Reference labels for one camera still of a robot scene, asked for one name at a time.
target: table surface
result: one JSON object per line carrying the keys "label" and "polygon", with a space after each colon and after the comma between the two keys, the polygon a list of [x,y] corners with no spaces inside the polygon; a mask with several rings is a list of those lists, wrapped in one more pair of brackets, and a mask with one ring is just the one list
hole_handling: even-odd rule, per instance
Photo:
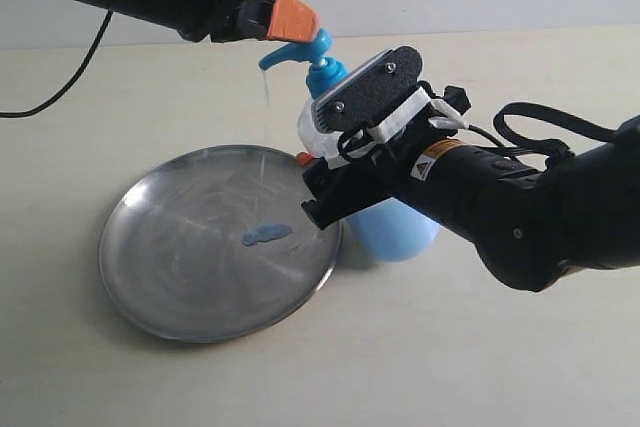
{"label": "table surface", "polygon": [[[513,100],[610,127],[640,104],[640,27],[342,39],[333,53],[353,68],[401,44],[422,52],[436,89],[466,87],[468,117],[486,127]],[[121,320],[96,246],[128,186],[202,147],[300,148],[305,67],[270,73],[267,105],[256,62],[273,48],[105,48],[49,112],[0,121],[0,424],[638,425],[640,269],[535,295],[499,284],[448,232],[395,265],[347,238],[326,286],[260,334],[194,348]],[[2,110],[39,103],[83,54],[0,52]]]}

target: metal plate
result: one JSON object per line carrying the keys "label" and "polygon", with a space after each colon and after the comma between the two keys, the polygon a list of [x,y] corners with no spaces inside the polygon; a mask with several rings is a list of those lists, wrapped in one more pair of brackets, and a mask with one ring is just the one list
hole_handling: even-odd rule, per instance
{"label": "metal plate", "polygon": [[[162,338],[210,343],[248,335],[301,307],[331,273],[341,231],[319,231],[295,159],[253,146],[174,159],[132,187],[100,242],[100,272],[119,311]],[[263,223],[293,233],[247,247]]]}

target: soap dispenser bottle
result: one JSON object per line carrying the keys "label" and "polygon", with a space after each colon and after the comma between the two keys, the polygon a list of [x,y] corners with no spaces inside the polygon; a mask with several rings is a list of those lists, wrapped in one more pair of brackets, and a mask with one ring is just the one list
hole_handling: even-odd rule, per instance
{"label": "soap dispenser bottle", "polygon": [[[339,159],[340,133],[321,134],[313,123],[313,101],[348,76],[344,64],[327,57],[333,41],[320,29],[314,42],[287,44],[263,58],[263,71],[285,62],[309,62],[306,78],[311,99],[298,119],[298,135],[307,152],[316,158]],[[440,226],[433,220],[394,198],[387,199],[347,218],[363,247],[376,260],[400,262],[423,252],[434,241]]]}

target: blue soap puddle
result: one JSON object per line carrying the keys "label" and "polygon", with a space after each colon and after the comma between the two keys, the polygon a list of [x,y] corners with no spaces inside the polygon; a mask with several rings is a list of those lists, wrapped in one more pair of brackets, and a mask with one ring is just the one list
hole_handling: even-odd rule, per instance
{"label": "blue soap puddle", "polygon": [[293,229],[283,224],[262,224],[256,229],[247,232],[242,237],[242,244],[251,247],[259,243],[273,242],[284,239],[293,234]]}

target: warning label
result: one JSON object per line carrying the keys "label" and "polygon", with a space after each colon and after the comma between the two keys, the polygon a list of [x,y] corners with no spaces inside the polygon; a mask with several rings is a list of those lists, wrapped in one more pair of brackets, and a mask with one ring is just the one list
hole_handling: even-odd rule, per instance
{"label": "warning label", "polygon": [[425,180],[440,157],[461,145],[464,145],[464,143],[455,139],[445,139],[430,145],[413,165],[411,177],[418,180]]}

